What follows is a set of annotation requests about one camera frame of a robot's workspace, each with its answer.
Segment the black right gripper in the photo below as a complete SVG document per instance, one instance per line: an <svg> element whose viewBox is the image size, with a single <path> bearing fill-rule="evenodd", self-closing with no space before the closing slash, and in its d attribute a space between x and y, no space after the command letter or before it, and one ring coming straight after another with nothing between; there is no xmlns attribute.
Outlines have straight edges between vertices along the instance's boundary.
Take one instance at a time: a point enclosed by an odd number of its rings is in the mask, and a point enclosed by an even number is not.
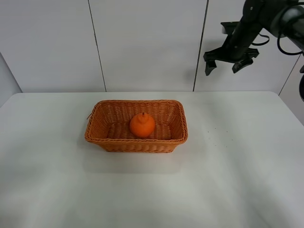
<svg viewBox="0 0 304 228"><path fill-rule="evenodd" d="M217 49L205 52L206 76L209 76L217 68L216 60L234 63L232 67L234 74L253 64L252 57L247 54L247 50L261 31L261 25L258 21L260 10L260 1L245 1L243 16L234 31L227 36L224 44Z"/></svg>

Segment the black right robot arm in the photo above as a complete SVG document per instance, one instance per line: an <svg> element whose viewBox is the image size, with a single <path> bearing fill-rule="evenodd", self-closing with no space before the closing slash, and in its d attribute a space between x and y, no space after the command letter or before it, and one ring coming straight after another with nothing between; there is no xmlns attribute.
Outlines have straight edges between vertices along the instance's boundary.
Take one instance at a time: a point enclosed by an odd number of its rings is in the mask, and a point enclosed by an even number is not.
<svg viewBox="0 0 304 228"><path fill-rule="evenodd" d="M297 0L247 0L240 21L223 22L227 35L223 45L204 53L205 74L217 67L216 61L232 63L233 73L253 64L259 54L254 43L265 29L277 40L287 37L304 52L304 4Z"/></svg>

